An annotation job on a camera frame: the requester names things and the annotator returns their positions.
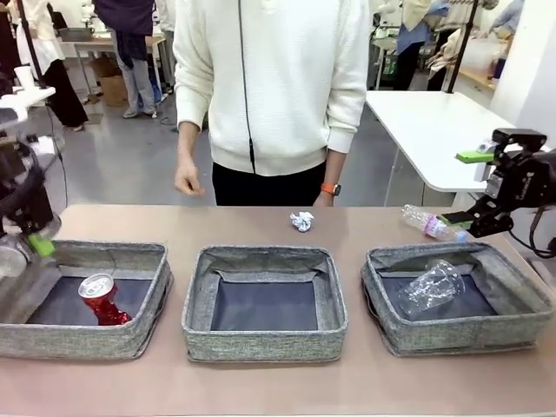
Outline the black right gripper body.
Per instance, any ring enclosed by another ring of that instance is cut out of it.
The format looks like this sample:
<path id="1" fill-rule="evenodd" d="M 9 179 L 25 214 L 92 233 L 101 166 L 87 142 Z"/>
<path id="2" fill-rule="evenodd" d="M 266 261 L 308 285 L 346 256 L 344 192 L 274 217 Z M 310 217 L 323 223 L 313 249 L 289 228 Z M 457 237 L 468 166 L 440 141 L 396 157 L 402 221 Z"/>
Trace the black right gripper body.
<path id="1" fill-rule="evenodd" d="M 537 209 L 555 205 L 555 150 L 507 153 L 494 148 L 493 173 L 487 180 L 489 209 Z"/>

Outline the person's right hand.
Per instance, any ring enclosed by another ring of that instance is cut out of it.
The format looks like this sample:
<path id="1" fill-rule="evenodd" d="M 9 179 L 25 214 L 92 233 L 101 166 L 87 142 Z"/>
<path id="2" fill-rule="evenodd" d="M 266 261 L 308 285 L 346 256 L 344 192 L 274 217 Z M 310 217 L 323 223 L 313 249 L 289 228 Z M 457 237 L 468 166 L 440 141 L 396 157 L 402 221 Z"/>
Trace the person's right hand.
<path id="1" fill-rule="evenodd" d="M 185 195 L 204 195 L 204 188 L 199 182 L 198 169 L 190 154 L 179 154 L 175 171 L 175 188 Z"/>

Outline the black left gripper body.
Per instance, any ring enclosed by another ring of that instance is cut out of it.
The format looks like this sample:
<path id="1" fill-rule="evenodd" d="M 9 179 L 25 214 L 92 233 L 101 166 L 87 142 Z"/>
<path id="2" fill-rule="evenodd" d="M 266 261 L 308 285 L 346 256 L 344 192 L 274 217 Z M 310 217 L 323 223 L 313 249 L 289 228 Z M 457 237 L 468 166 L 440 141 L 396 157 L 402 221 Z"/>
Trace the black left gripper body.
<path id="1" fill-rule="evenodd" d="M 25 235 L 46 229 L 55 219 L 35 151 L 23 142 L 1 143 L 1 219 Z"/>

